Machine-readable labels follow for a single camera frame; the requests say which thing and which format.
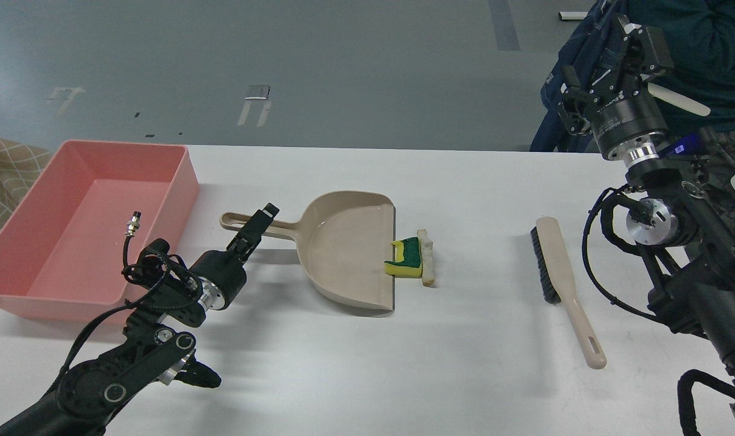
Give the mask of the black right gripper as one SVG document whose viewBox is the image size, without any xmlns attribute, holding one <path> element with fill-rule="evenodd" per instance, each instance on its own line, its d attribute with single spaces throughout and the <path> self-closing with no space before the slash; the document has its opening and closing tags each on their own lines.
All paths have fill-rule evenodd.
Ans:
<svg viewBox="0 0 735 436">
<path fill-rule="evenodd" d="M 613 28 L 621 37 L 609 74 L 609 87 L 616 93 L 600 97 L 605 105 L 598 108 L 597 94 L 584 89 L 573 66 L 564 65 L 559 118 L 570 135 L 592 132 L 605 160 L 656 159 L 668 128 L 647 86 L 674 71 L 674 60 L 661 28 L 632 23 L 623 14 L 616 16 Z"/>
</svg>

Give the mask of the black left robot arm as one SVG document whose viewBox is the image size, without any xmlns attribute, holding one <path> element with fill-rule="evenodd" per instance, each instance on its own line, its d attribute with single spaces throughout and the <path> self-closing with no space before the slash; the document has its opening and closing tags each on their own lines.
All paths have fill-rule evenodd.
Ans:
<svg viewBox="0 0 735 436">
<path fill-rule="evenodd" d="M 64 365 L 37 403 L 0 425 L 0 435 L 103 435 L 124 406 L 152 383 L 179 381 L 218 388 L 217 372 L 196 359 L 195 335 L 178 332 L 164 321 L 189 328 L 203 325 L 209 310 L 223 310 L 247 282 L 244 265 L 262 240 L 278 207 L 257 210 L 223 251 L 209 250 L 190 266 L 170 253 L 167 240 L 151 241 L 122 275 L 145 295 L 126 300 L 91 320 L 71 346 Z M 97 358 L 74 363 L 93 331 L 112 315 L 127 310 L 124 342 Z"/>
</svg>

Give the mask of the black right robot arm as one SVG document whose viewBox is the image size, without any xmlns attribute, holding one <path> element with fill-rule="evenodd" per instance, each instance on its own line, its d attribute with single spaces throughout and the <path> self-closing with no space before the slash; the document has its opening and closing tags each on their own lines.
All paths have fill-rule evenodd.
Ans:
<svg viewBox="0 0 735 436">
<path fill-rule="evenodd" d="M 681 431 L 698 435 L 693 386 L 700 383 L 733 399 L 735 418 L 735 234 L 714 204 L 703 154 L 671 154 L 657 100 L 707 116 L 708 107 L 655 85 L 674 64 L 663 33 L 617 15 L 616 63 L 589 85 L 563 66 L 558 112 L 570 134 L 591 134 L 602 157 L 627 166 L 627 184 L 603 193 L 584 235 L 600 218 L 603 235 L 642 259 L 652 282 L 647 317 L 675 334 L 713 345 L 730 382 L 692 369 L 680 376 Z"/>
</svg>

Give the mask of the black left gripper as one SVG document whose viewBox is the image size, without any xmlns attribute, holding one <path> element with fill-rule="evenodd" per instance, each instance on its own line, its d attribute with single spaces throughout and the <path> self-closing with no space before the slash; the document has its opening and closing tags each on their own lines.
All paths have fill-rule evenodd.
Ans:
<svg viewBox="0 0 735 436">
<path fill-rule="evenodd" d="M 242 229 L 226 249 L 206 251 L 190 267 L 202 285 L 201 305 L 205 310 L 224 310 L 234 301 L 247 282 L 245 262 L 278 213 L 279 208 L 269 202 L 242 218 Z"/>
</svg>

